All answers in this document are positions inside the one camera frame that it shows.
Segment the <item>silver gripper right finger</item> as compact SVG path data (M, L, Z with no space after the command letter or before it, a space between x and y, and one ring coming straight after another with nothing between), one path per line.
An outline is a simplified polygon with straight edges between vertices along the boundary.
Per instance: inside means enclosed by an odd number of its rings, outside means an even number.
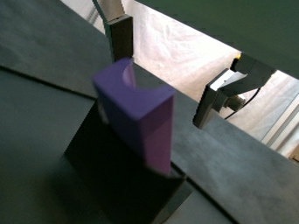
M232 97L260 89L274 72L273 67L241 53L232 60L229 68L205 85L192 124L201 129L210 111L220 112Z

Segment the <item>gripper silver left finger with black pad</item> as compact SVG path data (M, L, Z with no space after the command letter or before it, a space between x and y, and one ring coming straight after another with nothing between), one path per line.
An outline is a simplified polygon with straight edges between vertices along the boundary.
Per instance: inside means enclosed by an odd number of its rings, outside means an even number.
M102 19L111 60L133 56L133 18L125 14L119 0L91 0Z

